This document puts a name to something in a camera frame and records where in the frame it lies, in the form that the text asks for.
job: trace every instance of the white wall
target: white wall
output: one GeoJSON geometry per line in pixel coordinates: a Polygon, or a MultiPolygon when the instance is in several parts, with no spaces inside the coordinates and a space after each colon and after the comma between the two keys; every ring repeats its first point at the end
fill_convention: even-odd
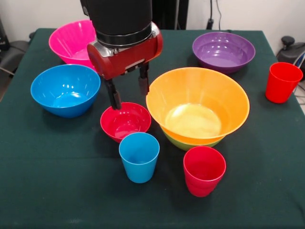
{"type": "Polygon", "coordinates": [[[38,28],[57,28],[87,19],[80,0],[0,0],[0,17],[9,41],[28,40],[38,28]]]}
{"type": "MultiPolygon", "coordinates": [[[[277,52],[281,38],[290,35],[305,42],[305,0],[218,0],[222,30],[262,30],[277,52]]],[[[210,17],[210,0],[190,0],[187,29],[204,29],[210,17]]],[[[213,29],[219,13],[213,0],[213,29]]]]}
{"type": "MultiPolygon", "coordinates": [[[[210,0],[190,0],[187,29],[204,29],[210,16],[210,0]]],[[[281,47],[284,35],[305,42],[305,0],[218,0],[221,28],[263,30],[272,49],[281,47]]],[[[37,28],[56,28],[86,19],[80,0],[0,0],[0,17],[10,41],[28,40],[37,28]]],[[[213,0],[213,29],[219,14],[213,0]]]]}

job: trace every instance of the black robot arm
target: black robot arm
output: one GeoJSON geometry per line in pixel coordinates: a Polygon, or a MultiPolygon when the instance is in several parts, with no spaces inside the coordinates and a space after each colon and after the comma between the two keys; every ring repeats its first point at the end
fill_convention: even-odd
{"type": "Polygon", "coordinates": [[[131,47],[152,33],[152,0],[81,0],[81,5],[106,47],[131,47]]]}

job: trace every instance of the dark green table cover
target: dark green table cover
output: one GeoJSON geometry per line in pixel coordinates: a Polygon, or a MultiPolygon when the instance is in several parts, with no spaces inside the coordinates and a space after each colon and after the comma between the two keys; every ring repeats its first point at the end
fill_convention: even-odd
{"type": "MultiPolygon", "coordinates": [[[[292,228],[305,226],[305,117],[294,96],[273,104],[264,96],[276,61],[261,31],[233,31],[256,57],[231,74],[247,92],[246,123],[215,148],[227,171],[206,198],[192,196],[183,175],[184,152],[153,121],[160,142],[152,179],[131,182],[118,144],[100,128],[110,105],[104,85],[83,116],[64,119],[30,95],[34,78],[63,62],[48,47],[53,29],[39,29],[0,103],[0,227],[20,228],[292,228]]],[[[162,54],[150,81],[179,67],[197,66],[193,40],[206,31],[163,31],[162,54]]],[[[138,72],[115,79],[123,101],[145,105],[138,72]]]]}

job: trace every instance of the cup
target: cup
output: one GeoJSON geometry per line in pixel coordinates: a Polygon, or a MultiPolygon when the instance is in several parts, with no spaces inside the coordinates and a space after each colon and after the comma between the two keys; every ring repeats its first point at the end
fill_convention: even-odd
{"type": "Polygon", "coordinates": [[[265,93],[267,99],[277,104],[286,102],[302,78],[302,71],[293,64],[272,64],[265,93]]]}
{"type": "Polygon", "coordinates": [[[223,178],[224,157],[208,146],[196,146],[186,152],[183,159],[186,186],[196,197],[209,195],[223,178]]]}
{"type": "Polygon", "coordinates": [[[148,133],[137,132],[126,136],[120,143],[119,152],[129,180],[134,183],[149,181],[159,151],[158,140],[148,133]]]}

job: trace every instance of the pink bowl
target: pink bowl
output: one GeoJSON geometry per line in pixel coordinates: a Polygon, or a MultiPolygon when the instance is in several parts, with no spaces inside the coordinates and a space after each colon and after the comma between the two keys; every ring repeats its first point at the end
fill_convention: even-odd
{"type": "Polygon", "coordinates": [[[49,46],[65,63],[94,69],[88,57],[87,44],[95,39],[91,20],[75,21],[55,30],[49,38],[49,46]]]}
{"type": "Polygon", "coordinates": [[[100,123],[109,137],[121,142],[129,134],[148,131],[152,118],[143,106],[125,102],[120,110],[108,107],[101,115],[100,123]]]}

